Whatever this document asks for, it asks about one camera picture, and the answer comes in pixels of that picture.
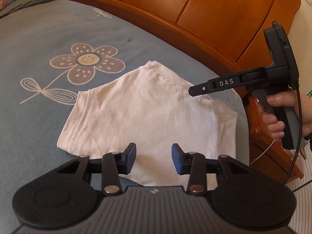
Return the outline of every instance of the yellow flower center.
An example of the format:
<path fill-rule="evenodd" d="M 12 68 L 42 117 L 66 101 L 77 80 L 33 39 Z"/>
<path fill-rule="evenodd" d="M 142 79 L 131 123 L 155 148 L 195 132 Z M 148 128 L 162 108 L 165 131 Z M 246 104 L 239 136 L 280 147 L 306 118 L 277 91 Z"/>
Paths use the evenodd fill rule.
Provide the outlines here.
<path fill-rule="evenodd" d="M 99 62 L 99 57 L 96 54 L 83 54 L 82 56 L 80 56 L 77 61 L 81 64 L 81 65 L 94 65 L 97 64 Z"/>

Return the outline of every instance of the bed sheet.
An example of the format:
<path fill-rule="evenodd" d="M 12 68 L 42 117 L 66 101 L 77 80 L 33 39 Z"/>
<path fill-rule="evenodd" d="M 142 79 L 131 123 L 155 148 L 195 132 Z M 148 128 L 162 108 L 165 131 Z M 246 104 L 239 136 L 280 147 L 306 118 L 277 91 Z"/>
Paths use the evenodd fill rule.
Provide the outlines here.
<path fill-rule="evenodd" d="M 110 53 L 105 51 L 108 46 L 114 47 Z M 73 71 L 79 68 L 71 62 L 79 58 L 76 47 L 99 51 L 107 64 L 95 68 L 94 74 L 81 71 L 76 76 Z M 193 84 L 217 77 L 148 32 L 68 0 L 39 4 L 0 19 L 0 57 L 0 233 L 19 226 L 11 206 L 14 192 L 73 158 L 56 145 L 78 91 L 111 82 L 149 60 L 157 60 Z M 248 124 L 241 99 L 232 90 L 210 96 L 238 113 L 237 159 L 248 164 Z M 92 185 L 99 184 L 95 176 Z"/>

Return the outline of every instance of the gray handle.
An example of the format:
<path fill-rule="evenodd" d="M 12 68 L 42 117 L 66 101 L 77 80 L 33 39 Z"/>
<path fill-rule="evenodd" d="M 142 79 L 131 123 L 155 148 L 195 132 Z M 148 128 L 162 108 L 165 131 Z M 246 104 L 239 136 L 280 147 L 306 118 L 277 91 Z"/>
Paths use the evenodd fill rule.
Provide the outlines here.
<path fill-rule="evenodd" d="M 296 149 L 299 136 L 299 119 L 294 111 L 294 108 L 282 106 L 273 107 L 266 101 L 268 95 L 265 89 L 254 90 L 252 94 L 265 107 L 267 113 L 275 114 L 278 120 L 285 123 L 284 137 L 282 138 L 282 145 L 284 149 Z M 300 148 L 305 146 L 303 137 L 301 138 Z"/>

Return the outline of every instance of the silver screw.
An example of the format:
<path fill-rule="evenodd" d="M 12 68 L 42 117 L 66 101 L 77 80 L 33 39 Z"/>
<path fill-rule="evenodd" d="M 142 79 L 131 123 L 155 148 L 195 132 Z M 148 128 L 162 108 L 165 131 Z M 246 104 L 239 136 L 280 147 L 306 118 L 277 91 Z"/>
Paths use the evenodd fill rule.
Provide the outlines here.
<path fill-rule="evenodd" d="M 114 185 L 106 186 L 104 187 L 104 191 L 105 193 L 117 193 L 119 191 L 119 187 Z"/>
<path fill-rule="evenodd" d="M 191 185 L 190 190 L 192 192 L 199 193 L 199 192 L 204 192 L 205 188 L 202 185 Z"/>

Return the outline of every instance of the hand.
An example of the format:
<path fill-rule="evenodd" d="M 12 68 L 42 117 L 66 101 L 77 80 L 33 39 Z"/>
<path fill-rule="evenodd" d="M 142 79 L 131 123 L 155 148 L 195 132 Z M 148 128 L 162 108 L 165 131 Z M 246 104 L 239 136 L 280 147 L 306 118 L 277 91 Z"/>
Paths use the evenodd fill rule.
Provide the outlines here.
<path fill-rule="evenodd" d="M 300 94 L 302 107 L 302 136 L 307 136 L 312 132 L 312 98 Z M 289 106 L 293 107 L 297 116 L 299 116 L 299 107 L 296 91 L 280 92 L 275 95 L 267 96 L 267 102 L 271 106 Z M 266 125 L 272 139 L 281 139 L 284 136 L 285 124 L 277 121 L 274 114 L 265 112 L 263 105 L 257 103 L 258 109 L 263 112 L 262 120 Z"/>

